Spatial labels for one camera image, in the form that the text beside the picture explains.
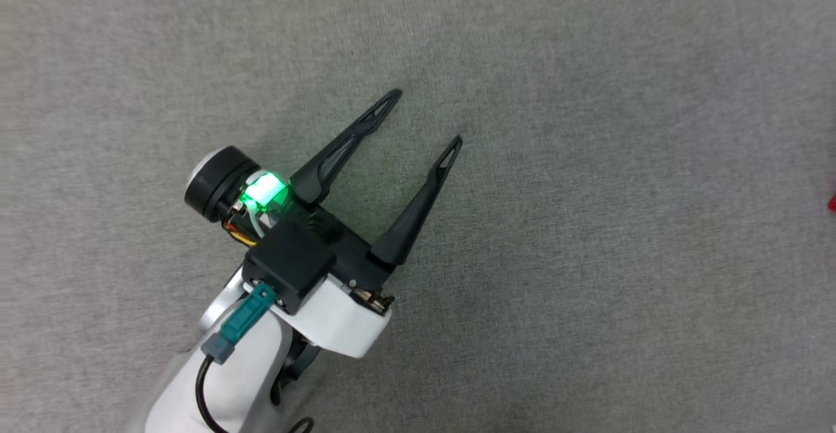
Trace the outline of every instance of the gray carpet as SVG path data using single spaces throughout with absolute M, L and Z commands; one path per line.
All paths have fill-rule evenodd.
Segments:
M 404 97 L 372 239 L 465 139 L 314 431 L 827 431 L 836 0 L 3 0 L 3 430 L 116 431 L 242 258 L 182 202 Z

